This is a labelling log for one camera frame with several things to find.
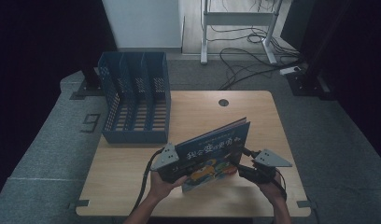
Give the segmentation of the black stand base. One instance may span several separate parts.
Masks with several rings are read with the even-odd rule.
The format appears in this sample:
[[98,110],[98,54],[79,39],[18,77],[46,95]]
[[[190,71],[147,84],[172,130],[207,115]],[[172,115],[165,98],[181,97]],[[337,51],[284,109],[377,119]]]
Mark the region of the black stand base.
[[79,88],[70,96],[71,100],[84,100],[88,96],[103,96],[100,79],[93,67],[81,70],[84,76]]
[[294,96],[318,97],[320,100],[333,100],[332,91],[321,76],[306,75],[295,72],[286,75]]

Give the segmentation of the blue plastic file rack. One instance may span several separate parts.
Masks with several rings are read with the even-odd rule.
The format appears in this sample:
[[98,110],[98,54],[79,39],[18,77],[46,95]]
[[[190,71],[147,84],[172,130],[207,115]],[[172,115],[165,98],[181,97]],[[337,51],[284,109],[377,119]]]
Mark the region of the blue plastic file rack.
[[105,52],[98,62],[106,96],[102,134],[110,144],[168,141],[171,92],[164,52]]

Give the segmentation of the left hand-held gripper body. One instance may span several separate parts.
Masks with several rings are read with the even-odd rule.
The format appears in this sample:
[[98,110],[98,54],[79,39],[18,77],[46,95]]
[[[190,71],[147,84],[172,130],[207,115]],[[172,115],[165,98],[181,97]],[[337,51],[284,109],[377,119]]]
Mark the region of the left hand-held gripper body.
[[175,183],[180,177],[193,172],[194,161],[181,160],[173,144],[168,143],[150,170],[158,172],[164,182]]

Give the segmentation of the person's right hand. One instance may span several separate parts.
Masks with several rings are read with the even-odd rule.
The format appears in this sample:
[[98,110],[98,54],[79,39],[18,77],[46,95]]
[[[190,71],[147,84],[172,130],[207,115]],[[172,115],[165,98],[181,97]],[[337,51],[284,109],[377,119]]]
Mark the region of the person's right hand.
[[260,188],[262,194],[268,199],[268,201],[272,205],[279,205],[286,201],[279,188],[279,186],[281,185],[281,177],[279,174],[275,175],[275,182],[277,183],[277,186],[274,183],[268,183],[258,184],[258,187]]

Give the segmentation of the white power strip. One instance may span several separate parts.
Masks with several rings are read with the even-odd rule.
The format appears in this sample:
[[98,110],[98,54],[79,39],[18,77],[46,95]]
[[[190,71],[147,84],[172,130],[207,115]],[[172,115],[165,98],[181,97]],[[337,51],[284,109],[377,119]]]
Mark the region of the white power strip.
[[300,72],[302,69],[299,67],[299,66],[292,66],[292,67],[288,67],[288,68],[284,68],[284,69],[280,69],[279,70],[279,74],[281,76],[285,76],[285,75],[288,75],[288,74],[292,74],[292,73],[296,73],[296,72]]

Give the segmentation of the blue picture book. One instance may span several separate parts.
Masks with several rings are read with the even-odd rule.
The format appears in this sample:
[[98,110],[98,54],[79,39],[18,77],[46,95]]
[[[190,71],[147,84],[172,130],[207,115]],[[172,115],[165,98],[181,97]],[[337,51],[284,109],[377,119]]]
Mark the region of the blue picture book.
[[176,153],[181,160],[211,160],[210,165],[187,175],[188,179],[181,186],[182,191],[188,192],[235,174],[237,169],[228,163],[228,159],[241,160],[242,155],[236,157],[233,148],[246,144],[249,127],[250,122],[242,118],[176,145]]

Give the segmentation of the person's left hand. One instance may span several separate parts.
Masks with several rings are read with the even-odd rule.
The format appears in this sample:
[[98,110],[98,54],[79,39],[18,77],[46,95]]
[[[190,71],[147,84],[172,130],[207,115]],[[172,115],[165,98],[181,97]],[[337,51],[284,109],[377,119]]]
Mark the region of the person's left hand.
[[186,180],[187,177],[182,176],[174,183],[168,183],[161,179],[158,172],[152,172],[150,174],[150,189],[147,198],[154,203],[158,203],[166,198],[173,189],[181,186]]

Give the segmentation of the white metal desk frame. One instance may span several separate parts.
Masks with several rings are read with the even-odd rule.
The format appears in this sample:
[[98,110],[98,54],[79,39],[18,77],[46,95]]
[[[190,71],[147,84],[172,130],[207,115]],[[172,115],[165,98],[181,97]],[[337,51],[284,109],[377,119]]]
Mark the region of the white metal desk frame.
[[272,12],[211,12],[208,9],[209,0],[202,0],[202,25],[203,35],[201,43],[201,64],[207,64],[207,26],[232,25],[232,26],[266,26],[266,37],[261,44],[270,64],[277,64],[271,48],[273,32],[279,16],[283,0],[276,0]]

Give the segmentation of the white board panel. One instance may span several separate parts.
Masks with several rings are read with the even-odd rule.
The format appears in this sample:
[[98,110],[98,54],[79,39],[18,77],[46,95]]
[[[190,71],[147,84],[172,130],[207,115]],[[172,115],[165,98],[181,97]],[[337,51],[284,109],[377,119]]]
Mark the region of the white board panel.
[[118,50],[182,48],[180,0],[102,0]]

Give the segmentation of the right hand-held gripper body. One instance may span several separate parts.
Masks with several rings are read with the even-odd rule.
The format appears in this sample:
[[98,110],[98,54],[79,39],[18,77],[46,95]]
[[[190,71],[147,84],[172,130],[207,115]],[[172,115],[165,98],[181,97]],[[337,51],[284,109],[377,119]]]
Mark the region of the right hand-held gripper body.
[[267,184],[275,179],[277,167],[291,167],[292,163],[269,149],[261,150],[256,159],[251,160],[253,167],[241,165],[237,170],[241,177],[256,184]]

